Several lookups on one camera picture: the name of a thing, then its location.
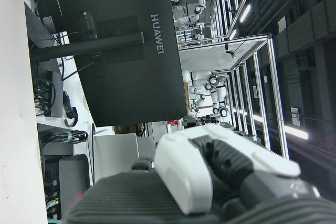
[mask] desk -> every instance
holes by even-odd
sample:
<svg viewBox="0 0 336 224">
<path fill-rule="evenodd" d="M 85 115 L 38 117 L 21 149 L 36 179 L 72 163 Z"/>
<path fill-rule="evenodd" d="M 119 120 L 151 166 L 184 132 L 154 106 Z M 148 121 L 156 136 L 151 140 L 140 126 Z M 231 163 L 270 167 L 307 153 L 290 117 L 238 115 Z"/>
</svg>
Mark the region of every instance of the desk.
<svg viewBox="0 0 336 224">
<path fill-rule="evenodd" d="M 23 0 L 0 0 L 0 219 L 1 223 L 47 223 L 36 123 L 64 127 L 62 119 L 35 118 Z M 67 62 L 67 73 L 74 62 Z M 79 110 L 74 129 L 90 132 L 78 75 L 64 83 Z M 75 153 L 86 153 L 86 144 Z"/>
</svg>

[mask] fluorescent light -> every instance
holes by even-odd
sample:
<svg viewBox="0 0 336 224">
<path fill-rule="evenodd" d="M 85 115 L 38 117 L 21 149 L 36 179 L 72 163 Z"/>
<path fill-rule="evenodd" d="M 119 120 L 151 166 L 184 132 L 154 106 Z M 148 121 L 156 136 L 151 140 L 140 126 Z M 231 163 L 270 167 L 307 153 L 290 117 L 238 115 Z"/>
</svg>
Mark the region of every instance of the fluorescent light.
<svg viewBox="0 0 336 224">
<path fill-rule="evenodd" d="M 248 6 L 246 6 L 246 8 L 245 8 L 245 10 L 243 12 L 243 15 L 240 18 L 240 22 L 241 23 L 245 20 L 245 18 L 246 18 L 247 14 L 249 13 L 250 10 L 251 10 L 251 4 L 249 4 Z"/>
<path fill-rule="evenodd" d="M 253 119 L 260 122 L 260 123 L 264 122 L 263 118 L 260 117 L 260 116 L 257 116 L 257 115 L 253 115 Z M 297 136 L 297 137 L 302 138 L 302 139 L 306 139 L 306 140 L 308 139 L 308 133 L 305 132 L 305 131 L 301 131 L 301 130 L 298 130 L 296 128 L 292 128 L 292 127 L 289 127 L 289 126 L 286 126 L 286 125 L 283 127 L 283 129 L 288 134 L 291 134 L 293 136 Z"/>
<path fill-rule="evenodd" d="M 264 120 L 263 120 L 263 118 L 261 116 L 253 115 L 252 117 L 253 117 L 254 120 L 256 120 L 256 121 L 258 121 L 260 123 L 264 122 Z"/>
<path fill-rule="evenodd" d="M 289 126 L 284 126 L 283 127 L 285 129 L 285 132 L 294 136 L 297 136 L 299 138 L 303 138 L 303 139 L 308 139 L 308 133 L 305 131 L 301 131 Z"/>
<path fill-rule="evenodd" d="M 229 108 L 228 106 L 226 106 L 227 108 Z M 237 110 L 235 108 L 233 108 L 233 112 L 237 113 Z M 240 114 L 243 114 L 243 111 L 242 110 L 239 110 L 239 113 Z M 245 112 L 245 115 L 247 115 L 247 112 Z"/>
<path fill-rule="evenodd" d="M 236 30 L 236 29 L 234 29 L 234 30 L 232 31 L 232 33 L 231 33 L 230 37 L 229 37 L 229 40 L 232 40 L 232 39 L 233 39 L 233 37 L 236 35 L 236 33 L 237 33 L 237 30 Z"/>
</svg>

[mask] red object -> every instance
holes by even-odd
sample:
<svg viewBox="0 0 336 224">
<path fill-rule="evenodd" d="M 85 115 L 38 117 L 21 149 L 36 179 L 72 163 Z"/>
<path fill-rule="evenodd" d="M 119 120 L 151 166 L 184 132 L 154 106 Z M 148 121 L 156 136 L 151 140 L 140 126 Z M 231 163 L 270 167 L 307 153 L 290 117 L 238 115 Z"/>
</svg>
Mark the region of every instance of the red object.
<svg viewBox="0 0 336 224">
<path fill-rule="evenodd" d="M 178 125 L 179 124 L 178 122 L 179 122 L 178 120 L 169 120 L 167 121 L 167 124 Z"/>
</svg>

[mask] black monitor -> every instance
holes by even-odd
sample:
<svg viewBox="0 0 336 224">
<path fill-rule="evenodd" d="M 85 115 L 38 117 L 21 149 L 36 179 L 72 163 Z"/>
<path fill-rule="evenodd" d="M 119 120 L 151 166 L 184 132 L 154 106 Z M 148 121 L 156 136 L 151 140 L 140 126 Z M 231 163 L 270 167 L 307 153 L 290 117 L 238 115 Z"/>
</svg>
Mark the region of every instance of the black monitor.
<svg viewBox="0 0 336 224">
<path fill-rule="evenodd" d="M 89 12 L 98 39 L 143 33 L 144 45 L 102 50 L 102 60 L 79 72 L 97 126 L 182 118 L 187 114 L 170 0 L 58 0 L 68 33 L 81 31 Z M 70 43 L 83 34 L 70 36 Z M 77 69 L 92 54 L 75 56 Z"/>
</svg>

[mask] label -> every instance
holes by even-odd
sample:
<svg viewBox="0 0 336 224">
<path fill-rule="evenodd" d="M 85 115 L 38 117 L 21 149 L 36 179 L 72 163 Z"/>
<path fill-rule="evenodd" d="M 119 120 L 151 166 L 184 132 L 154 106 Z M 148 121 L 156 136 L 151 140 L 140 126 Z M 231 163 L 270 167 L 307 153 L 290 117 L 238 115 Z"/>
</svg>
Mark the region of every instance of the label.
<svg viewBox="0 0 336 224">
<path fill-rule="evenodd" d="M 43 23 L 51 34 L 56 33 L 55 25 L 54 25 L 54 22 L 53 22 L 51 16 L 44 17 L 43 18 Z"/>
<path fill-rule="evenodd" d="M 257 86 L 253 86 L 253 95 L 254 98 L 258 98 Z"/>
</svg>

